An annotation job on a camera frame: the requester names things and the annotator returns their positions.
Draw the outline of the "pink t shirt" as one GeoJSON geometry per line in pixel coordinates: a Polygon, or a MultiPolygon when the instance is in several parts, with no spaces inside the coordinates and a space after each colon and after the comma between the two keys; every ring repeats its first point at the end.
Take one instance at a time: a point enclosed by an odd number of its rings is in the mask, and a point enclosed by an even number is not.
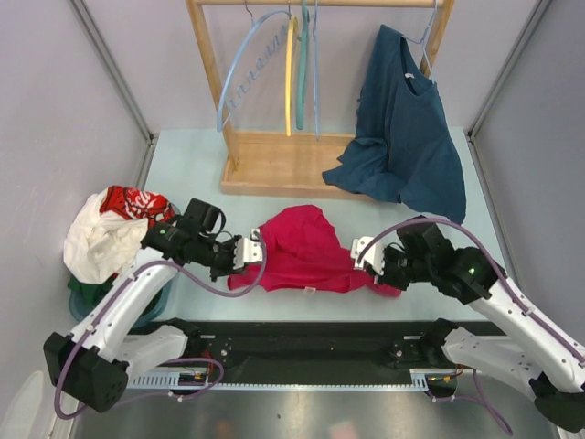
{"type": "Polygon", "coordinates": [[[267,292],[314,289],[347,294],[366,288],[383,297],[401,296],[398,288],[376,284],[372,275],[354,268],[350,250],[315,205],[282,210],[260,225],[260,233],[268,254],[260,286],[267,292]]]}

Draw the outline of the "thin blue hanger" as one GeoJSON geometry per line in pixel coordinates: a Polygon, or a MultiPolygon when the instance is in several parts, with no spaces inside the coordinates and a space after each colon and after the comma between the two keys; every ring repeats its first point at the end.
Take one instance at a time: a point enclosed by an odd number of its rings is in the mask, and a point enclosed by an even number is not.
{"type": "Polygon", "coordinates": [[[312,28],[313,37],[313,95],[314,95],[314,133],[318,141],[320,139],[320,117],[319,117],[319,72],[318,72],[318,6],[319,1],[314,1],[314,21],[312,28]]]}

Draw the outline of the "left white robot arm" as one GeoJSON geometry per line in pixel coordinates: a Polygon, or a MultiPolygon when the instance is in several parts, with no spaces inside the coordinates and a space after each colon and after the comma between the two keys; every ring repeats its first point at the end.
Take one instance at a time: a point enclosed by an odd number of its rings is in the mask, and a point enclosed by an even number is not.
{"type": "Polygon", "coordinates": [[[234,235],[219,241],[225,224],[220,208],[191,199],[183,214],[159,221],[147,231],[131,267],[93,311],[67,335],[48,337],[43,351],[58,418],[72,417],[61,407],[63,394],[82,408],[107,412],[133,379],[170,361],[189,366],[200,359],[201,342],[172,325],[133,341],[126,338],[145,308],[178,273],[191,274],[187,264],[207,267],[210,278],[217,280],[250,264],[266,263],[258,230],[248,237],[234,235]]]}

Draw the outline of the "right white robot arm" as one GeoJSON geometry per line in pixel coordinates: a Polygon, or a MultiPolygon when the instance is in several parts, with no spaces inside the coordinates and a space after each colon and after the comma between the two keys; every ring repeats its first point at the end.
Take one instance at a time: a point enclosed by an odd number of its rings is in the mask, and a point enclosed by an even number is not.
{"type": "Polygon", "coordinates": [[[433,367],[448,361],[487,374],[524,394],[558,428],[584,428],[584,347],[569,336],[505,274],[467,229],[472,246],[456,249],[441,233],[443,219],[417,217],[392,226],[401,242],[361,238],[356,266],[379,284],[404,290],[429,283],[440,293],[486,317],[516,344],[509,349],[484,341],[467,329],[439,319],[423,336],[421,355],[433,367]]]}

